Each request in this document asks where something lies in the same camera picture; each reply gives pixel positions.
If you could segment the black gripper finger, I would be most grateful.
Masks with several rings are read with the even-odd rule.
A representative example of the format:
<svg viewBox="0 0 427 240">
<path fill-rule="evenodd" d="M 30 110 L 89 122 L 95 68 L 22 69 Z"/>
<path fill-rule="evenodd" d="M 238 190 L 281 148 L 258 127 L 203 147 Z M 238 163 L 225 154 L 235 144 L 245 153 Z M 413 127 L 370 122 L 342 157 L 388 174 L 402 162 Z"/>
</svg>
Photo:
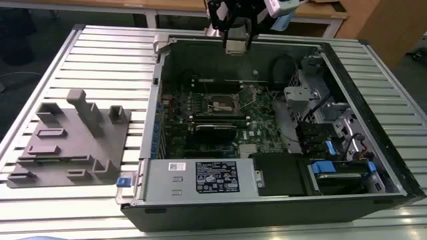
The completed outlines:
<svg viewBox="0 0 427 240">
<path fill-rule="evenodd" d="M 226 24 L 225 27 L 223 27 L 223 48 L 226 49 L 227 48 L 227 41 L 229 41 L 229 35 L 230 35 L 230 29 L 231 29 L 231 24 Z"/>
<path fill-rule="evenodd" d="M 246 23 L 246 42 L 245 42 L 245 47 L 247 51 L 251 49 L 254 37 L 256 37 L 256 24 L 253 22 L 247 22 Z"/>
</svg>

